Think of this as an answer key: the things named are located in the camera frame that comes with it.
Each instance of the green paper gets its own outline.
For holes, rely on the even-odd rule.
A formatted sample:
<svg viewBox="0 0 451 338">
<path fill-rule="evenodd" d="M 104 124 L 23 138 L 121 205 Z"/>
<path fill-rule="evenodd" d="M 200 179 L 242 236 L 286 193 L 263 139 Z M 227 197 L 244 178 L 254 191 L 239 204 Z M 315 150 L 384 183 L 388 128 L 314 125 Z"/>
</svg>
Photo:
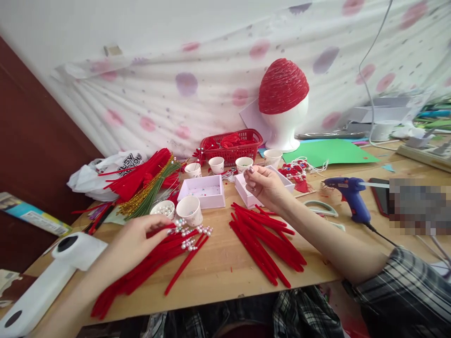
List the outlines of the green paper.
<svg viewBox="0 0 451 338">
<path fill-rule="evenodd" d="M 451 124 L 451 120 L 437 120 L 435 122 L 426 124 L 424 127 L 427 129 L 438 128 L 438 129 L 451 130 L 450 124 Z"/>
<path fill-rule="evenodd" d="M 321 167 L 327 160 L 329 164 L 380 161 L 355 144 L 337 138 L 308 143 L 301 141 L 299 148 L 291 153 L 283 154 L 282 157 L 286 163 L 290 163 L 301 156 L 307 157 L 307 162 L 314 167 Z"/>
</svg>

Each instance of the power strip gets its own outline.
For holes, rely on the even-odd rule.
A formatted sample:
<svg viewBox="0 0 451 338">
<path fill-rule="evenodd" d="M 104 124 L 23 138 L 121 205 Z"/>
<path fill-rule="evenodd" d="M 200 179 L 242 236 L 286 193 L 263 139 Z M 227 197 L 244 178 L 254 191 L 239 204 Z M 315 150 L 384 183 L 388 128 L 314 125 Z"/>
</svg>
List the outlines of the power strip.
<svg viewBox="0 0 451 338">
<path fill-rule="evenodd" d="M 437 155 L 433 153 L 437 148 L 437 146 L 431 146 L 429 144 L 422 148 L 401 145 L 396 152 L 412 160 L 451 173 L 451 149 L 448 149 L 443 155 Z"/>
</svg>

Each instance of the scissors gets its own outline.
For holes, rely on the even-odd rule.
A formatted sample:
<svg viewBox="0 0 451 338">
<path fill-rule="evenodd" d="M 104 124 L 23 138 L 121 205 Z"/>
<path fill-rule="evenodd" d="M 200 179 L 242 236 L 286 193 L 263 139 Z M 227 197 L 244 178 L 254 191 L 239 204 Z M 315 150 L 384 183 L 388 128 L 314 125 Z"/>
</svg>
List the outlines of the scissors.
<svg viewBox="0 0 451 338">
<path fill-rule="evenodd" d="M 328 205 L 327 203 L 324 203 L 324 202 L 321 202 L 321 201 L 318 201 L 318 200 L 308 200 L 308 201 L 304 202 L 305 206 L 309 206 L 309 205 L 312 205 L 312 204 L 316 204 L 316 205 L 322 206 L 322 207 L 324 207 L 326 209 L 326 210 L 324 210 L 324 209 L 309 208 L 314 213 L 316 213 L 318 215 L 322 215 L 322 216 L 331 216 L 331 217 L 335 217 L 335 218 L 338 217 L 337 211 L 333 207 Z M 329 223 L 335 225 L 338 229 L 346 231 L 346 228 L 344 227 L 343 224 L 338 224 L 338 223 L 334 223 L 334 222 L 331 222 L 331 221 L 329 221 Z"/>
</svg>

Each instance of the plaid shirt sleeve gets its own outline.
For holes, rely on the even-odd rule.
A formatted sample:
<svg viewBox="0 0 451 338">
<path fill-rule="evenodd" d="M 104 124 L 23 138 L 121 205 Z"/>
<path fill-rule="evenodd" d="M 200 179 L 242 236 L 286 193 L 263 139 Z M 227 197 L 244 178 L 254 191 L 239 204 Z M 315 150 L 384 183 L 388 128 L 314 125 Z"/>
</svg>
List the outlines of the plaid shirt sleeve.
<svg viewBox="0 0 451 338">
<path fill-rule="evenodd" d="M 343 286 L 379 327 L 395 328 L 402 337 L 451 335 L 451 284 L 408 250 L 395 248 L 377 276 Z"/>
</svg>

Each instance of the red plastic basket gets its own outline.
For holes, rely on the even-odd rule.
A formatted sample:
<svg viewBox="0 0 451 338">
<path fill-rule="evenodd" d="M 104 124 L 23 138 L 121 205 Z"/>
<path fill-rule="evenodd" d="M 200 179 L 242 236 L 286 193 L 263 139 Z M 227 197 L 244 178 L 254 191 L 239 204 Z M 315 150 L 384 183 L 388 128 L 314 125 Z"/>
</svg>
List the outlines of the red plastic basket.
<svg viewBox="0 0 451 338">
<path fill-rule="evenodd" d="M 230 148 L 220 148 L 220 149 L 207 149 L 204 150 L 203 153 L 205 155 L 205 159 L 208 160 L 213 157 L 223 157 L 224 158 L 224 166 L 225 167 L 233 167 L 235 166 L 235 160 L 240 157 L 250 157 L 255 160 L 257 156 L 257 149 L 263 143 L 263 138 L 258 131 L 255 129 L 244 129 L 241 131 L 234 131 L 221 135 L 214 135 L 208 137 L 209 139 L 213 139 L 215 142 L 220 143 L 223 138 L 229 136 L 231 134 L 238 133 L 238 136 L 242 140 L 251 140 L 254 141 L 252 144 L 243 145 L 243 146 L 235 146 Z M 204 149 L 208 148 L 209 145 L 206 144 L 206 140 L 208 138 L 204 138 L 201 142 L 201 147 Z"/>
</svg>

